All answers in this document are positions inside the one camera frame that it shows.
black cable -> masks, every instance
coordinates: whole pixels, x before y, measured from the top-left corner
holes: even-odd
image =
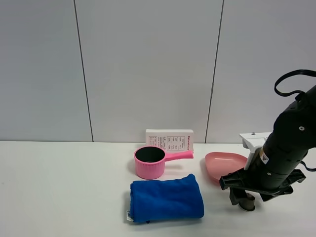
[[[306,168],[306,170],[307,171],[309,171],[309,172],[315,172],[316,171],[316,168],[308,168],[307,166],[306,166],[306,164],[305,164],[305,162],[304,161],[301,161],[300,162],[303,166],[305,166],[305,168]]]
[[[275,92],[278,95],[283,96],[283,97],[287,97],[287,96],[293,95],[295,93],[299,93],[299,94],[304,93],[301,90],[294,90],[294,91],[289,92],[289,93],[282,93],[282,92],[278,91],[278,89],[277,89],[277,85],[279,85],[283,80],[285,80],[286,78],[292,77],[292,76],[296,76],[296,75],[306,75],[306,76],[310,76],[310,77],[315,77],[316,78],[316,72],[312,71],[312,70],[300,69],[300,70],[295,70],[295,71],[289,72],[289,73],[281,76],[276,81],[276,83],[275,83]]]

folded blue cloth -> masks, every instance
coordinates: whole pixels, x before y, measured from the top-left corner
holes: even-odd
[[[130,197],[130,216],[137,223],[204,215],[203,199],[193,174],[167,181],[134,181]]]

pink saucepan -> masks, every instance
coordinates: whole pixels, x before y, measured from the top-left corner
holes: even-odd
[[[164,173],[164,163],[175,159],[192,159],[193,152],[167,153],[158,147],[142,147],[134,153],[136,174],[143,179],[156,179]]]

white table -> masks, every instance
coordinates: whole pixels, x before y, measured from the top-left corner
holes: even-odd
[[[232,206],[229,191],[208,180],[209,152],[247,156],[241,144],[195,144],[194,160],[166,164],[160,178],[193,173],[204,200],[201,220],[133,224],[126,221],[133,152],[142,144],[0,142],[1,237],[314,237],[316,174],[294,184],[294,193],[263,203],[256,210]],[[304,159],[316,167],[316,150]]]

towel tag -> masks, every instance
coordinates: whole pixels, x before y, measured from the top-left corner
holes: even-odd
[[[127,219],[128,221],[134,221],[134,220],[131,218],[131,216],[130,216],[130,211],[126,211],[126,219]]]

